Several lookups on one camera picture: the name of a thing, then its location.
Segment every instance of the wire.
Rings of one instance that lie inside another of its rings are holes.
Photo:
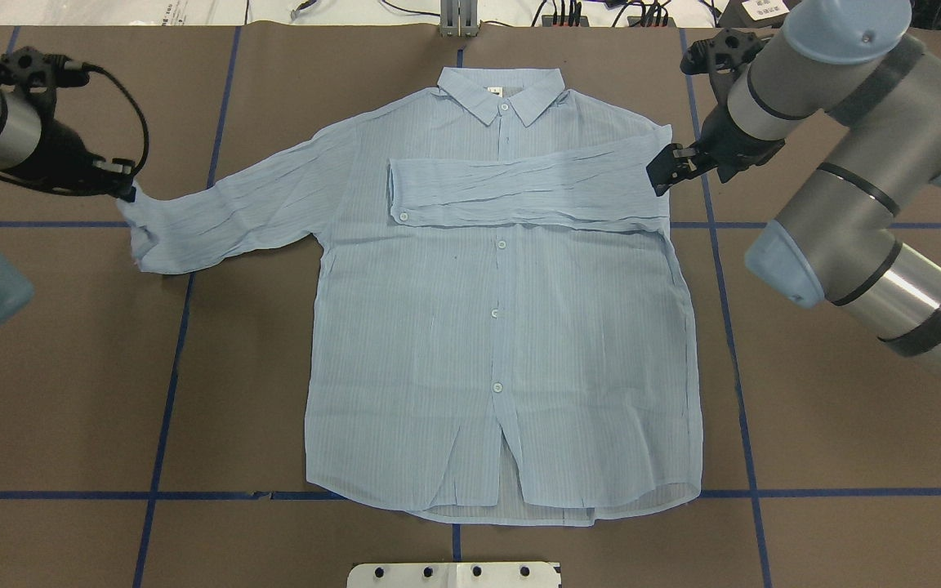
[[[147,154],[150,152],[150,137],[149,132],[147,131],[147,118],[143,115],[143,111],[140,110],[140,105],[137,104],[137,100],[133,97],[133,94],[131,94],[130,91],[126,89],[126,86],[124,86],[123,83],[118,80],[118,78],[112,75],[110,71],[93,64],[86,64],[86,67],[83,67],[83,69],[86,71],[92,71],[94,74],[100,74],[102,77],[105,77],[114,83],[119,92],[121,92],[123,96],[126,96],[126,100],[128,100],[128,103],[130,103],[130,105],[133,107],[133,111],[137,113],[137,118],[140,119],[140,130],[143,133],[143,152],[140,154],[140,161],[138,161],[138,163],[133,167],[133,171],[130,174],[131,176],[136,177],[136,175],[139,174],[141,170],[143,170],[145,163],[147,163]]]
[[[670,12],[666,7],[667,4],[672,1],[673,0],[666,0],[666,2],[662,4],[658,1],[645,4],[642,0],[628,0],[627,3],[623,4],[623,7],[620,8],[616,15],[616,20],[612,21],[612,26],[619,24],[619,19],[623,17],[623,12],[627,11],[627,8],[630,7],[641,7],[641,16],[638,16],[638,22],[630,26],[652,26],[650,23],[654,23],[656,26],[666,26],[664,23],[668,22],[670,19]]]
[[[396,7],[395,4],[391,4],[387,0],[380,0],[380,1],[388,5],[388,7],[394,8],[396,11],[407,12],[407,14],[410,14],[410,15],[438,16],[438,18],[441,18],[441,15],[439,12],[411,11],[408,8]]]
[[[645,3],[643,3],[641,0],[630,0],[628,3],[623,4],[623,8],[620,8],[619,14],[616,15],[616,20],[612,21],[612,26],[619,24],[619,19],[623,17],[623,12],[627,11],[627,8],[634,7],[635,5],[640,5],[640,7],[642,7],[641,15],[644,16],[645,12],[643,12],[643,10]]]
[[[721,11],[717,10],[717,6],[714,5],[714,0],[699,0],[699,3],[701,3],[704,7],[708,8],[708,10],[710,11],[710,16],[712,16],[712,18],[714,19],[714,29],[720,26],[717,24],[717,19],[720,18]]]
[[[931,29],[934,29],[934,27],[938,26],[939,12],[941,12],[941,0],[939,0],[939,7],[936,8],[934,12],[931,12],[931,26],[930,26]]]
[[[535,23],[537,23],[537,20],[539,20],[539,12],[542,12],[542,8],[545,6],[546,6],[546,0],[542,0],[542,2],[539,3],[539,8],[537,8],[537,14],[533,16],[533,23],[530,24],[530,27],[535,26]]]

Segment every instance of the silver metal cylinder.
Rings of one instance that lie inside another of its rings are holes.
[[[0,170],[10,170],[34,153],[42,138],[42,122],[34,108],[12,94],[5,94],[7,112],[0,133]]]
[[[903,246],[887,271],[862,295],[844,305],[905,357],[941,376],[941,268]]]

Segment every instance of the shirt sleeve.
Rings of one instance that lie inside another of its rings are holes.
[[[551,225],[612,232],[669,228],[647,165],[670,128],[511,161],[391,160],[391,216],[407,226]]]
[[[356,153],[356,126],[339,122],[196,194],[154,200],[137,186],[135,202],[118,202],[133,257],[142,271],[179,274],[318,234],[339,212]]]

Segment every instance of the striped shirt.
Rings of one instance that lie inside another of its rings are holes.
[[[442,71],[212,189],[120,203],[144,271],[321,242],[307,479],[445,522],[590,525],[701,490],[670,128],[557,70]]]

